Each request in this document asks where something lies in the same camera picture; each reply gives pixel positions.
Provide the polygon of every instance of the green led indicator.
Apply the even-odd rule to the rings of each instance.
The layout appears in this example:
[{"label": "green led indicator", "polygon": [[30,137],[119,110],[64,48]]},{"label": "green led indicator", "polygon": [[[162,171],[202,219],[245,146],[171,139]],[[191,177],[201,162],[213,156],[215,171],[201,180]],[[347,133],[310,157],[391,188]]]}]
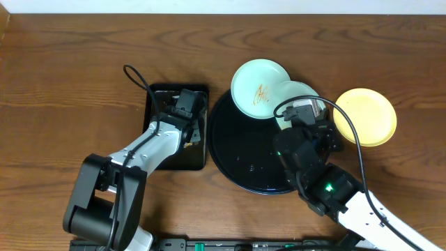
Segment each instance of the green led indicator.
[{"label": "green led indicator", "polygon": [[331,192],[331,191],[333,191],[333,187],[332,187],[332,184],[328,184],[326,187],[325,187],[325,189],[327,190],[327,192]]}]

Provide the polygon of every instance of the orange scribble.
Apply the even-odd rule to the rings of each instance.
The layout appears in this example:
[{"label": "orange scribble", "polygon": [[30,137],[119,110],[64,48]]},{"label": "orange scribble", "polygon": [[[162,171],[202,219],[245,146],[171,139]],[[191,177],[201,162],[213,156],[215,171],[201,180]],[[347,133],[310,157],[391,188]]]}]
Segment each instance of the orange scribble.
[{"label": "orange scribble", "polygon": [[260,103],[260,101],[264,100],[266,102],[270,101],[266,96],[268,94],[268,87],[263,88],[263,84],[259,86],[259,88],[256,91],[256,94],[254,94],[254,102],[253,105],[257,105]]}]

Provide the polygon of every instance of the yellow bowl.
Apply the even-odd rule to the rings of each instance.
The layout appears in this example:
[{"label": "yellow bowl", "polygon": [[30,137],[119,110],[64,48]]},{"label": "yellow bowl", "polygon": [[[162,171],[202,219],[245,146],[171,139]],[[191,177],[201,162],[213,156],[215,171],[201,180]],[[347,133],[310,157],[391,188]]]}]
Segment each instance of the yellow bowl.
[{"label": "yellow bowl", "polygon": [[[370,89],[353,89],[342,94],[336,104],[346,113],[356,128],[361,146],[378,146],[389,140],[397,129],[397,114],[392,104],[380,93]],[[355,143],[347,120],[337,110],[334,123],[340,133]]]}]

